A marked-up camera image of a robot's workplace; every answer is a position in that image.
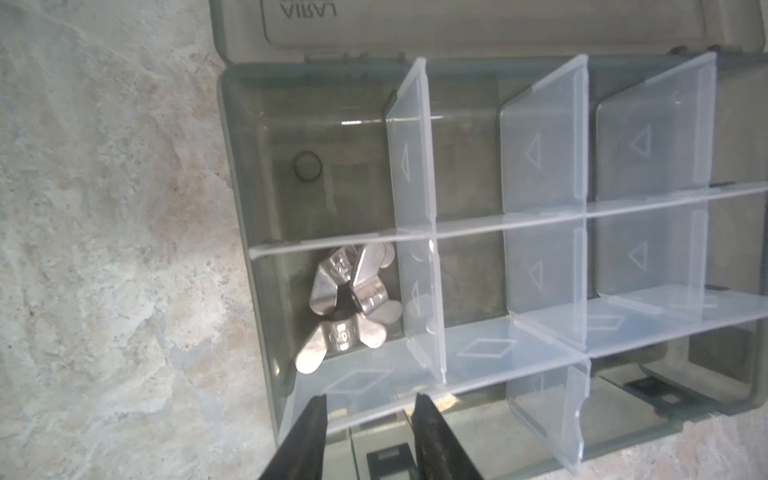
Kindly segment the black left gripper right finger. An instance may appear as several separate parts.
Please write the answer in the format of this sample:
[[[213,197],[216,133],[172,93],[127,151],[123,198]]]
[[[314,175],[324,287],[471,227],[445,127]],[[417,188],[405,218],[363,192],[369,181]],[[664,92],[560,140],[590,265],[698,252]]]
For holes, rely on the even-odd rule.
[[[412,430],[421,479],[483,479],[441,412],[426,394],[416,395]]]

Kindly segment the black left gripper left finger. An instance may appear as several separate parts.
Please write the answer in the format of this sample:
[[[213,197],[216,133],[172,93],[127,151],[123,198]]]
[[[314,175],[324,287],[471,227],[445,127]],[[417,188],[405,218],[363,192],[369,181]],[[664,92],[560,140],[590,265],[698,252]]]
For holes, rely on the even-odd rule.
[[[259,479],[320,480],[323,476],[327,426],[327,396],[314,396]]]

